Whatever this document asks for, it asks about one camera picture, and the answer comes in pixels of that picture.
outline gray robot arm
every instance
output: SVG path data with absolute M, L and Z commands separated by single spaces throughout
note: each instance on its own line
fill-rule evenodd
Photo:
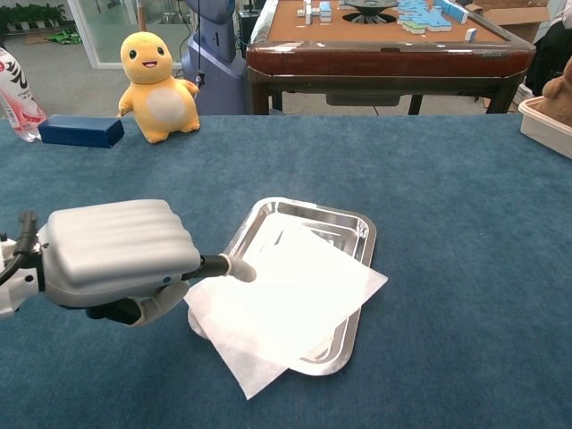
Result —
M 56 305 L 85 309 L 91 318 L 141 326 L 179 303 L 187 280 L 256 278 L 238 258 L 200 255 L 181 219 L 162 200 L 60 210 L 38 234 L 34 228 L 35 220 L 31 229 L 30 222 L 23 223 L 17 242 L 2 243 L 1 261 L 8 266 L 0 274 L 0 315 L 44 292 Z

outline cardboard box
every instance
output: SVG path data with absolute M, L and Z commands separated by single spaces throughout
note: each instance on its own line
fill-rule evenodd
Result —
M 550 20 L 547 4 L 547 0 L 475 0 L 467 9 L 533 43 L 540 25 Z

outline tissue paper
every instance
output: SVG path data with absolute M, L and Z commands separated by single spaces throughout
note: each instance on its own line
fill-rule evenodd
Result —
M 275 246 L 244 259 L 257 270 L 254 282 L 207 279 L 185 299 L 247 399 L 387 282 L 307 229 L 287 230 Z

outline blue tablecloth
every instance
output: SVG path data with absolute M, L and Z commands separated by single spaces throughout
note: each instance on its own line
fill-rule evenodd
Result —
M 144 329 L 42 296 L 0 321 L 0 427 L 572 427 L 572 161 L 519 115 L 204 117 L 149 145 L 19 141 L 0 123 L 0 229 L 18 214 L 162 198 L 204 254 L 261 198 L 359 212 L 390 281 L 337 374 L 246 401 L 187 307 Z

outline stainless steel tray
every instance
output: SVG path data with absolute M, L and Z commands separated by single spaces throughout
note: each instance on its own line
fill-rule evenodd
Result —
M 246 252 L 260 252 L 265 246 L 275 245 L 284 228 L 292 225 L 303 225 L 362 264 L 370 266 L 377 235 L 372 221 L 361 214 L 287 198 L 258 201 L 225 253 L 242 257 Z M 339 371 L 351 356 L 359 311 L 290 369 L 308 375 L 328 375 Z

